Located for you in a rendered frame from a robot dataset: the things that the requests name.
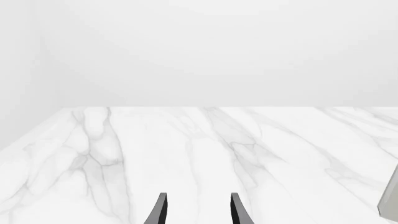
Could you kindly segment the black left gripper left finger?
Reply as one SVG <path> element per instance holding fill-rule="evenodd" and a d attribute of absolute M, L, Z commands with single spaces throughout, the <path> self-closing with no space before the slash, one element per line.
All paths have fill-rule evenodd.
<path fill-rule="evenodd" d="M 144 224 L 165 224 L 167 218 L 167 194 L 162 192 Z"/>

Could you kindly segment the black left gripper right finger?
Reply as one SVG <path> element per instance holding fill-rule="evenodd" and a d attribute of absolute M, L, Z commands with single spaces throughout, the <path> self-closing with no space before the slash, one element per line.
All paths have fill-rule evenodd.
<path fill-rule="evenodd" d="M 238 193 L 231 194 L 230 210 L 233 224 L 254 224 Z"/>

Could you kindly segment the grey book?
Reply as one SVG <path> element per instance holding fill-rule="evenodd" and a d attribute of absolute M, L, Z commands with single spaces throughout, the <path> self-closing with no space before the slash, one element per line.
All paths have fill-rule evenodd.
<path fill-rule="evenodd" d="M 398 165 L 386 185 L 377 210 L 380 217 L 398 223 Z"/>

